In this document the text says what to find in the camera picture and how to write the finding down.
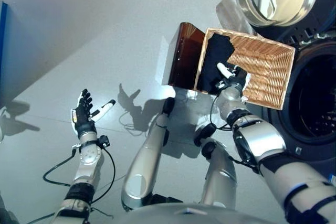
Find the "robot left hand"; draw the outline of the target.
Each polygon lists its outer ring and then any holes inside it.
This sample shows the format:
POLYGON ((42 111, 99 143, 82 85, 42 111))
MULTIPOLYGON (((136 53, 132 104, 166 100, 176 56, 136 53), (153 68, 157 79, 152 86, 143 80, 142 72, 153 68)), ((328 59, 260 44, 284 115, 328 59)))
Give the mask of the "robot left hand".
POLYGON ((83 89, 78 97, 77 106, 71 109, 70 121, 73 131, 80 138, 86 132, 97 132, 95 123, 101 120, 115 105, 111 99, 106 104, 91 112, 92 97, 87 89, 83 89))

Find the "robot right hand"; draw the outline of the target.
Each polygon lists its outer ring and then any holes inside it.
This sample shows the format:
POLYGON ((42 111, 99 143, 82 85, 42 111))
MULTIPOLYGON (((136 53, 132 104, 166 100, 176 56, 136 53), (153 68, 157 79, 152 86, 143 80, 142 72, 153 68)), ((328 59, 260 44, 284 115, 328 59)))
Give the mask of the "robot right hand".
POLYGON ((244 91, 248 86, 251 79, 251 74, 240 66, 231 63, 219 62, 217 63, 216 67, 222 75, 222 79, 219 82, 219 86, 221 88, 236 85, 241 91, 244 91))

